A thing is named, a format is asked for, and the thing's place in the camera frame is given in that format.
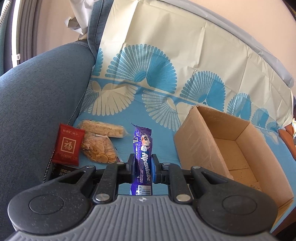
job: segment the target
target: snack package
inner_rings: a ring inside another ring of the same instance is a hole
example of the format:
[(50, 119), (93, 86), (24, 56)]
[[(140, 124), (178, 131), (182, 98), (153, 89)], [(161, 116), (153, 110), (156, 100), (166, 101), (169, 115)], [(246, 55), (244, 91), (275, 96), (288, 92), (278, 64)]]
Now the snack package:
[(108, 136), (91, 132), (85, 133), (81, 151), (91, 161), (99, 163), (119, 161), (117, 152)]
[(83, 120), (78, 124), (78, 127), (86, 132), (109, 137), (122, 138), (128, 134), (123, 126), (94, 120)]
[(131, 185), (131, 195), (152, 195), (151, 129), (135, 126), (133, 137), (136, 176)]
[(84, 133), (85, 130), (60, 124), (52, 162), (79, 166), (78, 156)]

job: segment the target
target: circular cap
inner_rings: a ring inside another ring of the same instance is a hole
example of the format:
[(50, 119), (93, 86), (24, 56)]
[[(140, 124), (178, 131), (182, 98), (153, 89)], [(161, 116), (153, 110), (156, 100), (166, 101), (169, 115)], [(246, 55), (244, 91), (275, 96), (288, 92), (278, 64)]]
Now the circular cap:
[(110, 196), (106, 193), (99, 193), (96, 195), (96, 200), (97, 201), (107, 201), (109, 200)]
[(225, 198), (222, 206), (227, 212), (235, 215), (248, 215), (257, 208), (257, 204), (253, 199), (241, 195)]
[(191, 197), (189, 195), (187, 195), (187, 194), (179, 194), (177, 196), (177, 200), (179, 202), (188, 202), (190, 199), (191, 199)]
[(63, 205), (63, 199), (55, 195), (40, 195), (33, 198), (29, 203), (29, 207), (33, 212), (42, 215), (55, 213)]

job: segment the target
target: clear plastic packaging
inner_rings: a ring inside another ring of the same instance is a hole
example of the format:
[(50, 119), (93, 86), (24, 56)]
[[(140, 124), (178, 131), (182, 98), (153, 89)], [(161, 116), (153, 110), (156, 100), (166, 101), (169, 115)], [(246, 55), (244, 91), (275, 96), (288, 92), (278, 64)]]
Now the clear plastic packaging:
[(86, 157), (98, 163), (120, 161), (116, 149), (108, 136), (87, 132), (81, 144), (81, 151)]
[(122, 138), (128, 134), (123, 126), (94, 120), (83, 120), (78, 124), (78, 127), (85, 130), (86, 132), (91, 132), (108, 137)]

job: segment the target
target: crumpled white paper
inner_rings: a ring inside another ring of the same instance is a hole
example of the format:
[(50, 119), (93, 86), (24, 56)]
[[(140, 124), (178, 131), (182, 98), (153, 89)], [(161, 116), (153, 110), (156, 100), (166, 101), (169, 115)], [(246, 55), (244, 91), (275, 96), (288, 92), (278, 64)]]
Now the crumpled white paper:
[(71, 30), (84, 35), (87, 33), (89, 19), (94, 3), (98, 0), (69, 0), (75, 17), (68, 17), (65, 24)]

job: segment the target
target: beige wall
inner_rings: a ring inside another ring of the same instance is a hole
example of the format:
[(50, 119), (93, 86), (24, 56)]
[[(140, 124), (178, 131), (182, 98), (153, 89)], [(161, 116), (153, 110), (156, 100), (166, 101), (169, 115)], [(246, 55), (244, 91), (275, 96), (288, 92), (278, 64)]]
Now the beige wall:
[(74, 16), (69, 0), (43, 0), (37, 31), (37, 54), (76, 41), (79, 33), (66, 27), (64, 21)]
[[(296, 21), (282, 0), (192, 0), (227, 18), (276, 56), (296, 79)], [(296, 83), (292, 88), (296, 95)]]
[[(192, 0), (227, 18), (251, 34), (275, 55), (296, 79), (296, 21), (282, 0)], [(66, 28), (73, 16), (68, 0), (43, 0), (37, 35), (37, 53), (77, 40)], [(296, 95), (296, 86), (292, 88)]]

